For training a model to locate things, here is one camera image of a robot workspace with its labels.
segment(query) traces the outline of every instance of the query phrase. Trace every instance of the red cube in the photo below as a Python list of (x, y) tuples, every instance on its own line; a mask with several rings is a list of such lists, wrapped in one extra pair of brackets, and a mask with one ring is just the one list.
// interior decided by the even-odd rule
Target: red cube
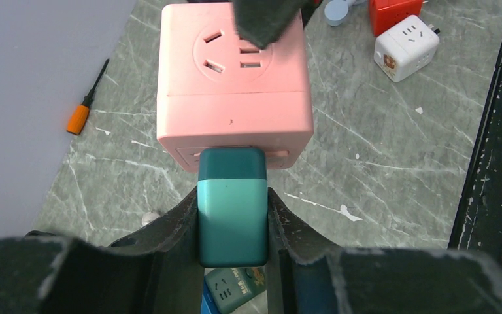
[(420, 15), (423, 0), (369, 0), (374, 36), (379, 36), (407, 16)]

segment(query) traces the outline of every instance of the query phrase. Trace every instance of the pink cube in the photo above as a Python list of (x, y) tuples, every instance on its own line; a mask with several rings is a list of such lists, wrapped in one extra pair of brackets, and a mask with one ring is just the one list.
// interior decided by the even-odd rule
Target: pink cube
[(300, 14), (259, 50), (238, 36), (231, 3), (163, 9), (157, 138), (186, 171), (209, 147), (258, 147), (269, 169), (288, 168), (312, 133)]

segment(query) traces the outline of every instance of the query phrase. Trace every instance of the gray wall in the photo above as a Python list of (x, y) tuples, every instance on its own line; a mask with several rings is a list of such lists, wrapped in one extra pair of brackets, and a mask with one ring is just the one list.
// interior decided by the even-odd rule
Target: gray wall
[(0, 236), (31, 229), (135, 0), (0, 0)]

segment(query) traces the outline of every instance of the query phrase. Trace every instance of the white plug adapter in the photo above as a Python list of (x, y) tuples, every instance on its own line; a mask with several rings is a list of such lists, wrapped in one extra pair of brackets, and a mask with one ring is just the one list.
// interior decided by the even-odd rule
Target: white plug adapter
[(411, 15), (376, 38), (374, 61), (399, 82), (429, 64), (439, 43), (438, 35)]

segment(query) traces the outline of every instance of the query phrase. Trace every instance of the orange screwdriver handle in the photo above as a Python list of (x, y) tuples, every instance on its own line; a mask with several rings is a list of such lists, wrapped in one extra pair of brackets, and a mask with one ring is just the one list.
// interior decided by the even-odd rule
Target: orange screwdriver handle
[(72, 117), (70, 117), (66, 131), (74, 135), (80, 135), (80, 133), (84, 129), (84, 126), (86, 125), (89, 114), (89, 108), (84, 105), (79, 105), (76, 108), (76, 111), (74, 111), (74, 113), (72, 114)]

